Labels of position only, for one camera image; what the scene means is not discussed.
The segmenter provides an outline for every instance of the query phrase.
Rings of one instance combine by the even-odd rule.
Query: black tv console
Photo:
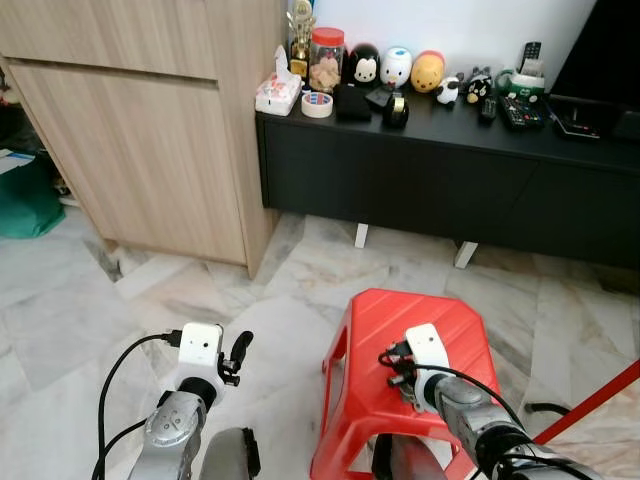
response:
[[[258,113],[265,207],[637,268],[640,145],[478,122],[407,93],[406,128]]]

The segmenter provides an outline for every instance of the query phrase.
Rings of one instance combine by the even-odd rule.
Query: marble floor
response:
[[[283,215],[253,281],[219,263],[109,256],[75,209],[42,238],[0,239],[2,478],[89,478],[97,399],[112,363],[144,333],[193,320],[224,325],[227,351],[241,331],[255,333],[242,383],[210,413],[203,445],[223,428],[254,428],[263,480],[308,478],[320,362],[349,299],[370,287],[456,297],[477,310],[503,394],[532,434],[558,417],[528,414],[525,403],[573,407],[639,356],[638,299],[605,290],[586,263],[481,245],[458,270],[451,240],[371,227],[359,250],[355,229]],[[127,359],[107,400],[108,438],[153,410],[172,387],[176,359],[155,343]],[[612,437],[616,422],[624,419],[609,419]],[[112,450],[109,480],[127,478],[140,441],[136,432]],[[635,478],[620,471],[607,478]]]

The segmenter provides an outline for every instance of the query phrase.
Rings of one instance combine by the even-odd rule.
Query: pooh figurine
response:
[[[444,76],[444,57],[435,50],[425,50],[411,69],[411,85],[416,92],[427,93],[440,85]]]

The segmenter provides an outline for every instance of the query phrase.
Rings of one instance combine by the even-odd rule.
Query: tissue box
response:
[[[300,75],[291,75],[287,81],[281,81],[273,73],[271,77],[262,82],[256,92],[256,112],[271,113],[286,117],[296,103],[302,78]]]

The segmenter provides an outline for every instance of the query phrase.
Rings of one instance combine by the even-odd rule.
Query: remote control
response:
[[[542,42],[529,42],[524,46],[524,53],[522,54],[522,62],[520,63],[520,70],[522,70],[522,67],[524,67],[524,61],[527,58],[537,60],[540,57],[541,47],[542,47]]]
[[[480,121],[483,123],[491,123],[496,118],[498,102],[495,98],[488,97],[482,102],[480,109]]]
[[[514,130],[544,127],[544,118],[531,105],[515,98],[499,98],[507,124]]]

